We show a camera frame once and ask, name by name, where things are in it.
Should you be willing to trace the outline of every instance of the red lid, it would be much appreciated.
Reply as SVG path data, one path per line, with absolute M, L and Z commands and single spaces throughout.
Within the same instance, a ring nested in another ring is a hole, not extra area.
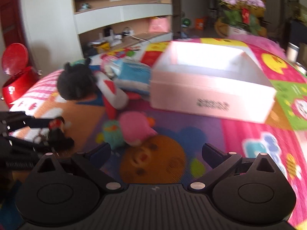
M 2 70 L 7 75 L 14 76 L 26 68 L 28 60 L 27 48 L 21 43 L 13 43 L 2 55 Z

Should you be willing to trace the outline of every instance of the white shelf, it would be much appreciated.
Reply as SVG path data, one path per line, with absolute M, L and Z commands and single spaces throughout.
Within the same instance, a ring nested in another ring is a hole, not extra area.
M 78 34 L 119 22 L 172 15 L 172 5 L 163 3 L 106 7 L 75 14 Z

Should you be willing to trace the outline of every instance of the red door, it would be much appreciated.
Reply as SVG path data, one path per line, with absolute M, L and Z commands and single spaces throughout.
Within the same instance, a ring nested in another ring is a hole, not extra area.
M 19 0 L 0 0 L 1 26 L 6 47 L 12 43 L 25 44 Z

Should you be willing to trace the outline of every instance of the open cardboard box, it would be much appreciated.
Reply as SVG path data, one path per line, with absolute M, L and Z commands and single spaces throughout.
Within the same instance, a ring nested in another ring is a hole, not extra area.
M 243 50 L 171 42 L 152 69 L 153 108 L 264 123 L 276 90 Z

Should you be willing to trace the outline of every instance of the orange box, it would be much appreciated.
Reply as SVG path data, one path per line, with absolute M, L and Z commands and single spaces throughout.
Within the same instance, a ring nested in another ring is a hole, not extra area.
M 204 30 L 207 24 L 208 17 L 205 16 L 203 18 L 196 18 L 195 20 L 195 28 L 199 30 Z

